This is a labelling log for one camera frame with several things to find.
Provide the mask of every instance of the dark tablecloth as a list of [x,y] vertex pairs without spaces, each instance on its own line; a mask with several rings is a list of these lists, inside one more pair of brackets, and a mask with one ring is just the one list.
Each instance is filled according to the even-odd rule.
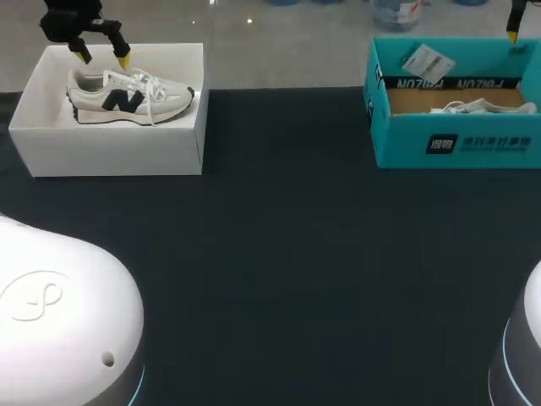
[[0,211],[133,273],[146,404],[488,403],[541,173],[379,170],[357,88],[212,91],[200,177],[32,179],[16,96]]

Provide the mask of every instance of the tiled floor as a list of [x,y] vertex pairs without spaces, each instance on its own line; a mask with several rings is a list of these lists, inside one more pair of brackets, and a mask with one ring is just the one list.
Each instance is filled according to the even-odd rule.
[[[360,85],[370,37],[387,34],[374,26],[363,0],[327,6],[303,0],[288,7],[264,0],[102,2],[105,18],[123,22],[127,41],[204,42],[212,88]],[[406,35],[505,36],[510,8],[511,0],[480,7],[434,0]],[[48,43],[38,26],[45,11],[42,0],[0,2],[0,92],[24,88]],[[539,35],[540,22],[541,8],[528,6],[521,34]],[[105,43],[99,35],[85,39]]]

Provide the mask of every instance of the teal shoe box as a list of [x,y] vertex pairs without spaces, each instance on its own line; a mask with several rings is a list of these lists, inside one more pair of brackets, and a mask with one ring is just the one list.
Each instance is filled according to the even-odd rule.
[[[435,85],[402,67],[421,44],[456,62]],[[541,167],[541,113],[434,114],[391,110],[391,93],[404,95],[406,104],[415,103],[415,99],[426,104],[428,95],[435,91],[458,95],[473,92],[500,99],[507,91],[516,93],[524,102],[534,102],[541,111],[538,40],[521,40],[512,45],[507,39],[374,38],[363,95],[379,167]]]

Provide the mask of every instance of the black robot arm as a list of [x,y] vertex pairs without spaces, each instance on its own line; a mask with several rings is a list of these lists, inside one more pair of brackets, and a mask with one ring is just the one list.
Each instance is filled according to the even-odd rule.
[[511,13],[507,20],[507,35],[513,44],[518,37],[518,30],[528,2],[538,6],[538,0],[512,0]]
[[123,69],[129,66],[130,47],[120,34],[122,24],[101,18],[100,0],[45,0],[47,13],[40,26],[49,41],[67,42],[85,63],[92,59],[85,42],[79,38],[84,32],[101,32],[109,38],[113,52]]

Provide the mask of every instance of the white sneaker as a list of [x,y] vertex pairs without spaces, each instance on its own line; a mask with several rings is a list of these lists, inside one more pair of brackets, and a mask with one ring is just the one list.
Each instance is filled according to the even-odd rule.
[[140,69],[131,74],[106,70],[100,75],[68,74],[68,97],[79,123],[128,120],[155,125],[189,107],[194,90],[181,83],[159,80]]
[[433,108],[430,110],[432,113],[451,113],[451,114],[485,114],[490,112],[497,113],[513,113],[513,114],[535,114],[538,112],[538,108],[535,103],[525,103],[520,107],[500,107],[495,106],[494,104],[489,103],[484,99],[478,99],[476,101],[471,101],[469,103],[464,103],[462,101],[452,101],[443,108]]

